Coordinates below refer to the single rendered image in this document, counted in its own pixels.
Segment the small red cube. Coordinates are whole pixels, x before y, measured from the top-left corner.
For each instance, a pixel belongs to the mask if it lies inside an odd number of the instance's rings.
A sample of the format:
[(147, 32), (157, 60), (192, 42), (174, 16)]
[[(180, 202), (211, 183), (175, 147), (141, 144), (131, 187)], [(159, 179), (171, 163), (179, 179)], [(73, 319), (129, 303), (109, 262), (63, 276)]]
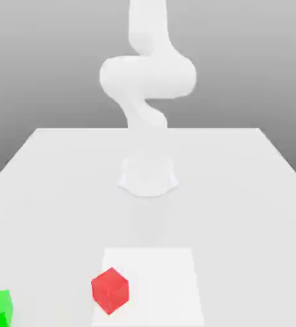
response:
[(91, 280), (93, 300), (108, 315), (130, 299), (129, 282), (113, 267)]

